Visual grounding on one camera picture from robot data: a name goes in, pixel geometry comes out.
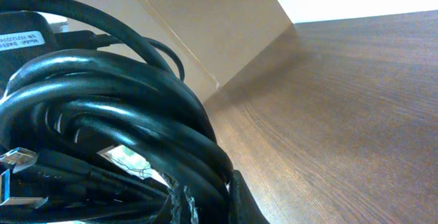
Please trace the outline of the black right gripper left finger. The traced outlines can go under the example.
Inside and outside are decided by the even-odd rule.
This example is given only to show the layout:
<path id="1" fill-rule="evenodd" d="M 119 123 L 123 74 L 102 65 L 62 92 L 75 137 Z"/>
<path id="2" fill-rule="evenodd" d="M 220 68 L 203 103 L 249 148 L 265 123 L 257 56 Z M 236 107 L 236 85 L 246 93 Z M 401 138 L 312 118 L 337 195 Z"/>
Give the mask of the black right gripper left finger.
<path id="1" fill-rule="evenodd" d="M 198 224 L 198 210 L 187 186 L 176 183 L 152 224 Z"/>

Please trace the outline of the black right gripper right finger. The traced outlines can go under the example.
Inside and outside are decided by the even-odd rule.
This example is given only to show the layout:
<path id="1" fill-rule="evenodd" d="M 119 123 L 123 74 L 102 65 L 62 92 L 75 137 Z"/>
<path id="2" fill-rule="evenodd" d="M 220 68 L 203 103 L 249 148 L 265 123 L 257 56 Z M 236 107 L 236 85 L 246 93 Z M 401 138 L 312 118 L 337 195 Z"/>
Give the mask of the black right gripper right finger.
<path id="1" fill-rule="evenodd" d="M 230 224 L 269 224 L 238 170 L 233 172 L 230 195 Z"/>

